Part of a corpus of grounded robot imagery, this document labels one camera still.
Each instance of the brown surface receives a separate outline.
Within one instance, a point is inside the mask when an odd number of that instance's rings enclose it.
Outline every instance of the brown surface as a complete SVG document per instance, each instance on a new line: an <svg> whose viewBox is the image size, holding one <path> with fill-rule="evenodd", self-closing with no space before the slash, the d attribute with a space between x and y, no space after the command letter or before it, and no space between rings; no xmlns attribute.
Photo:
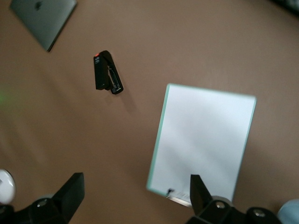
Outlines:
<svg viewBox="0 0 299 224"><path fill-rule="evenodd" d="M235 206L299 197L299 20L266 0L78 1L50 53L0 0L0 168L19 210L84 172L71 223L182 224L145 188L166 85L257 97ZM109 50L124 92L97 91Z"/></svg>

